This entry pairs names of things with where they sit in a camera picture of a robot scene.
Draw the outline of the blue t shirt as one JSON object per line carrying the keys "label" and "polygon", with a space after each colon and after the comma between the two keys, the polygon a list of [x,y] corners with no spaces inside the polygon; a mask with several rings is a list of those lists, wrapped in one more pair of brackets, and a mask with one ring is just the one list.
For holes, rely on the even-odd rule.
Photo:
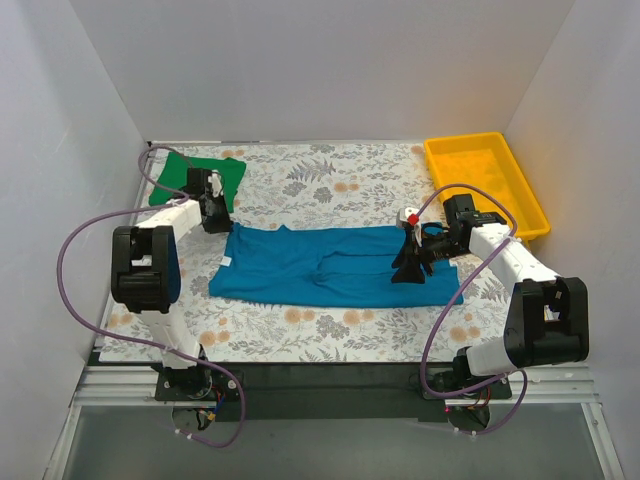
{"label": "blue t shirt", "polygon": [[212,297],[329,308],[444,306],[459,288],[457,268],[440,261],[424,283],[394,283],[404,240],[394,226],[260,230],[240,224],[209,282]]}

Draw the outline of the yellow plastic tray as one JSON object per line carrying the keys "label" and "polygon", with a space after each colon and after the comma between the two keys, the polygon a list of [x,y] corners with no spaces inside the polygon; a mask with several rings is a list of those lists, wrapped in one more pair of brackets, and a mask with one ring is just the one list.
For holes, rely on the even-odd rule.
{"label": "yellow plastic tray", "polygon": [[475,186],[498,200],[514,216],[516,235],[531,241],[551,226],[504,136],[499,132],[427,139],[425,161],[434,186]]}

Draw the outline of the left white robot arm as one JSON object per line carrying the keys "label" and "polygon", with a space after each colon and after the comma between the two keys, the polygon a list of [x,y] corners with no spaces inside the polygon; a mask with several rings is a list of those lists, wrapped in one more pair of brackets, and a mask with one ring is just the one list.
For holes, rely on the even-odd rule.
{"label": "left white robot arm", "polygon": [[162,350],[159,372],[168,385],[193,400],[213,386],[211,371],[197,363],[206,355],[176,304],[182,277],[177,244],[200,227],[208,234],[231,230],[220,172],[187,169],[186,185],[150,218],[118,227],[112,237],[111,294],[149,329]]}

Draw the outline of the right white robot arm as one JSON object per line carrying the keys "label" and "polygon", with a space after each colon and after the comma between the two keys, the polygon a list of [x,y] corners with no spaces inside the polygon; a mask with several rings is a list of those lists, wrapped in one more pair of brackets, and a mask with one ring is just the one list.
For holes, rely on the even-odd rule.
{"label": "right white robot arm", "polygon": [[510,295],[501,337],[461,349],[452,362],[452,385],[438,391],[422,361],[419,379],[430,396],[475,397],[509,374],[533,366],[582,362],[590,350],[586,284],[546,267],[516,238],[515,217],[503,206],[482,212],[469,187],[444,203],[445,226],[429,233],[421,210],[398,211],[405,239],[392,263],[392,281],[422,284],[440,260],[471,254],[481,259]]}

